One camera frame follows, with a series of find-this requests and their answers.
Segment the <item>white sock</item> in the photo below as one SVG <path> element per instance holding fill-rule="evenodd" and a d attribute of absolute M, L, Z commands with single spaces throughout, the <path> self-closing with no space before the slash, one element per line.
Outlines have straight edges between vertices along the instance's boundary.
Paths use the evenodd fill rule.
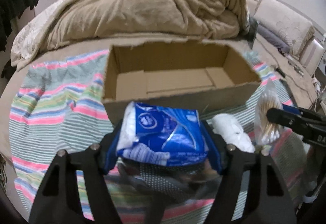
<path fill-rule="evenodd" d="M 255 147 L 238 119 L 231 114 L 218 114 L 212 118 L 213 131 L 222 136 L 228 145 L 235 145 L 247 153 L 254 153 Z"/>

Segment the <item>dark dotted sock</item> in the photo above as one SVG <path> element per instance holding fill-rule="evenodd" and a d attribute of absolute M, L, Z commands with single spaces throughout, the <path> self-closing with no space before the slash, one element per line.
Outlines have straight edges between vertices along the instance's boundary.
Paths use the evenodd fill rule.
<path fill-rule="evenodd" d="M 164 167 L 122 159 L 117 168 L 123 181 L 146 195 L 172 203 L 212 199 L 222 177 L 207 162 L 183 167 Z"/>

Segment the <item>blue tissue pack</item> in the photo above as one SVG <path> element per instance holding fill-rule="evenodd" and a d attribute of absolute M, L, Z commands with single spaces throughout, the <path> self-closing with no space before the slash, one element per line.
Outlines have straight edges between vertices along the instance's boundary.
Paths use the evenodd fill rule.
<path fill-rule="evenodd" d="M 203 163 L 208 147 L 196 110 L 130 102 L 124 111 L 116 154 L 139 163 L 179 167 Z"/>

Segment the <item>beige embroidered pillow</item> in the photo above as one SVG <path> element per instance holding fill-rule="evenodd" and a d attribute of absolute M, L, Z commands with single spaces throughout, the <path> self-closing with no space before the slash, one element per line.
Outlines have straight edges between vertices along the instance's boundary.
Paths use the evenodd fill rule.
<path fill-rule="evenodd" d="M 254 18 L 284 41 L 295 58 L 315 33 L 311 21 L 277 0 L 259 0 Z"/>

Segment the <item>striped colourful towel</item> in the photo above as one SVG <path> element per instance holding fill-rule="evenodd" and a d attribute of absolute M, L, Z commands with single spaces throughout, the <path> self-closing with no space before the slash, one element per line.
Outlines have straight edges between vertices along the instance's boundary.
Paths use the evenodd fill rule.
<path fill-rule="evenodd" d="M 108 51 L 101 50 L 30 66 L 13 99 L 9 140 L 17 173 L 14 185 L 28 218 L 39 185 L 57 151 L 84 151 L 113 130 L 100 99 L 107 56 Z M 283 83 L 256 52 L 246 52 L 245 58 L 263 83 L 244 106 L 225 112 L 239 120 L 254 143 L 255 106 L 267 80 L 273 81 L 281 102 L 293 104 Z M 290 130 L 284 132 L 271 154 L 297 206 L 310 181 L 304 174 L 309 147 L 299 135 Z M 123 223 L 142 223 L 150 198 L 120 180 L 117 167 L 105 177 Z M 212 199 L 201 199 L 171 206 L 167 208 L 162 223 L 203 223 L 212 203 Z"/>

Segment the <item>open cardboard box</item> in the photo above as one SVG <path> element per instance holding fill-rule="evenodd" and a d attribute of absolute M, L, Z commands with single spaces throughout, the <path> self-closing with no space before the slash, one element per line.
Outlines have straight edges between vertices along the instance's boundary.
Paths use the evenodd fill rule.
<path fill-rule="evenodd" d="M 113 124 L 130 102 L 195 109 L 205 115 L 244 105 L 260 84 L 244 56 L 225 43 L 114 45 L 108 53 L 102 103 Z"/>

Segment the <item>beige plush blanket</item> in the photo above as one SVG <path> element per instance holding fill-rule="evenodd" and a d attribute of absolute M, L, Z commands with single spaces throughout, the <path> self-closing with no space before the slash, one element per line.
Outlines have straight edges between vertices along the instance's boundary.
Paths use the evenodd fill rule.
<path fill-rule="evenodd" d="M 85 39 L 174 34 L 221 40 L 249 31 L 246 0 L 58 0 L 18 33 L 11 65 Z"/>

